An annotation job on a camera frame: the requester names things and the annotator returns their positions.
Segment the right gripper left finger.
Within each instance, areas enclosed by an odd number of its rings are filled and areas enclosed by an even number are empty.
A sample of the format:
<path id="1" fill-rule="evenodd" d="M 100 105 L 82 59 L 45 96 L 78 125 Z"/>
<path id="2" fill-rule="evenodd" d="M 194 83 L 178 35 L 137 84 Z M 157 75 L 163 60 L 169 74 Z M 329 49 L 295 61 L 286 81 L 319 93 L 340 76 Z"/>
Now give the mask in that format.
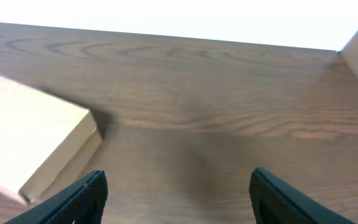
<path id="1" fill-rule="evenodd" d="M 6 224 L 100 224 L 108 197 L 103 170 L 94 170 Z"/>

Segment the cardboard box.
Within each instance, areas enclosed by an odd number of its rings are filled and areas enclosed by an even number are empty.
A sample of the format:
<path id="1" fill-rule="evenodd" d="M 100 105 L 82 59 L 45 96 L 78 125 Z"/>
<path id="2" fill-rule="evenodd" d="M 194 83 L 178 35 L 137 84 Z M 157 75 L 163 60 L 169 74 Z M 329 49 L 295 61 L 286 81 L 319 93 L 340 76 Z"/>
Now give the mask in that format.
<path id="1" fill-rule="evenodd" d="M 88 108 L 0 75 L 0 194 L 47 200 L 80 178 L 101 142 Z"/>

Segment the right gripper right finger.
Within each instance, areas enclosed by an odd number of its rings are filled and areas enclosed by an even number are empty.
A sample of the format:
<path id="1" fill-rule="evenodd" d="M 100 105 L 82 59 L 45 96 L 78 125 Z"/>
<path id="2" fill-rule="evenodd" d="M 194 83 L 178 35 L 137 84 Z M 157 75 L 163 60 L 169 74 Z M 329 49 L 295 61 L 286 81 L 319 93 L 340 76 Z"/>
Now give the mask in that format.
<path id="1" fill-rule="evenodd" d="M 353 224 L 263 167 L 252 171 L 249 194 L 257 224 Z"/>

